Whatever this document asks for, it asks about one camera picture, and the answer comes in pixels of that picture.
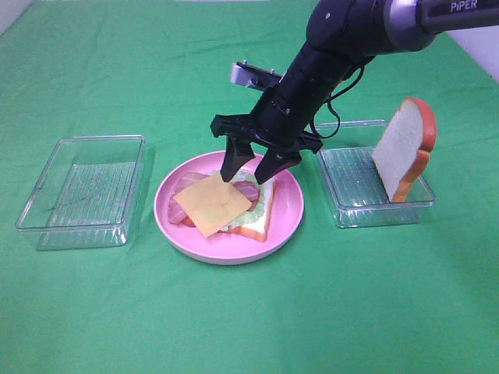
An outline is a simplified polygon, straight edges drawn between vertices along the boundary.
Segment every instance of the cable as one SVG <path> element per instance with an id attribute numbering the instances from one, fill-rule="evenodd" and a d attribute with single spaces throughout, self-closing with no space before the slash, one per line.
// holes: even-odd
<path id="1" fill-rule="evenodd" d="M 340 129 L 340 124 L 341 124 L 341 119 L 340 119 L 340 115 L 336 112 L 335 109 L 333 109 L 333 105 L 332 105 L 332 101 L 334 99 L 336 99 L 337 97 L 340 97 L 342 94 L 346 93 L 347 91 L 351 90 L 363 77 L 364 75 L 364 65 L 362 65 L 359 69 L 359 74 L 357 75 L 357 77 L 355 78 L 355 80 L 350 83 L 346 88 L 344 88 L 343 90 L 341 90 L 340 92 L 338 93 L 335 93 L 334 95 L 331 93 L 331 95 L 329 96 L 329 98 L 324 102 L 324 104 L 327 104 L 327 109 L 329 110 L 329 112 L 336 117 L 337 121 L 338 121 L 338 124 L 336 126 L 336 129 L 333 131 L 332 134 L 328 135 L 328 136 L 324 136 L 324 135 L 321 135 L 316 127 L 315 127 L 315 115 L 312 117 L 312 120 L 310 121 L 310 129 L 312 130 L 312 133 L 315 135 L 315 136 L 318 136 L 319 138 L 321 139 L 328 139 L 328 138 L 331 138 L 333 136 L 335 136 L 339 129 Z"/>

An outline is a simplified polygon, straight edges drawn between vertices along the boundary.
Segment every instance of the sandwich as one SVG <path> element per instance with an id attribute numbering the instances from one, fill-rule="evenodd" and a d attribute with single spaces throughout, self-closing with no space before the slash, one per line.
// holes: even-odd
<path id="1" fill-rule="evenodd" d="M 221 232 L 264 242 L 276 185 L 274 178 L 258 185 L 246 171 L 238 171 L 229 183 L 221 180 L 219 172 L 189 172 L 170 197 L 168 221 L 197 228 L 206 238 Z"/>
<path id="2" fill-rule="evenodd" d="M 408 97 L 388 123 L 372 158 L 390 202 L 403 202 L 428 165 L 437 139 L 435 114 L 425 101 Z"/>

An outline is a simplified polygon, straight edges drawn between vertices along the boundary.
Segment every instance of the ham slice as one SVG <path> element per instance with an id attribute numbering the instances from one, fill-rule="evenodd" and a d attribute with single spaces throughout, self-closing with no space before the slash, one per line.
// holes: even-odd
<path id="1" fill-rule="evenodd" d="M 193 222 L 187 217 L 186 212 L 181 208 L 181 206 L 173 199 L 173 196 L 186 189 L 190 185 L 205 179 L 208 175 L 196 172 L 185 173 L 175 185 L 173 190 L 173 195 L 168 201 L 168 222 L 171 224 L 183 223 L 187 226 L 193 227 Z M 253 210 L 258 203 L 260 198 L 260 189 L 255 186 L 251 181 L 240 181 L 233 182 L 232 185 L 236 187 L 249 201 L 251 201 L 252 206 L 248 210 Z"/>
<path id="2" fill-rule="evenodd" d="M 236 187 L 252 204 L 248 209 L 249 211 L 255 209 L 258 199 L 260 198 L 260 189 L 255 186 L 251 181 L 238 181 L 233 182 L 232 185 Z"/>

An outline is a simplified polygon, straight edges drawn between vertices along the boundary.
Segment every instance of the pink plate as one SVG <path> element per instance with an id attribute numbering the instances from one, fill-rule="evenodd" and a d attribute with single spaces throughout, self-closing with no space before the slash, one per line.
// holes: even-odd
<path id="1" fill-rule="evenodd" d="M 281 171 L 275 176 L 277 188 L 272 204 L 269 232 L 265 242 L 245 238 L 235 234 L 217 233 L 204 238 L 196 228 L 168 222 L 168 200 L 177 181 L 188 171 L 211 173 L 220 169 L 225 151 L 201 154 L 172 171 L 159 186 L 154 197 L 154 216 L 156 222 L 168 240 L 186 255 L 220 265 L 249 263 L 264 258 L 281 248 L 293 235 L 303 215 L 303 194 L 295 177 L 288 171 Z M 254 172 L 262 155 L 242 167 L 242 170 Z"/>

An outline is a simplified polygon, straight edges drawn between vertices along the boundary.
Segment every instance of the white wall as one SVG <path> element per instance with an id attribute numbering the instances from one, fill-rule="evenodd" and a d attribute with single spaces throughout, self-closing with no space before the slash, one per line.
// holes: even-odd
<path id="1" fill-rule="evenodd" d="M 0 35 L 7 31 L 34 0 L 0 0 Z"/>
<path id="2" fill-rule="evenodd" d="M 448 34 L 499 82 L 499 26 L 455 30 Z"/>

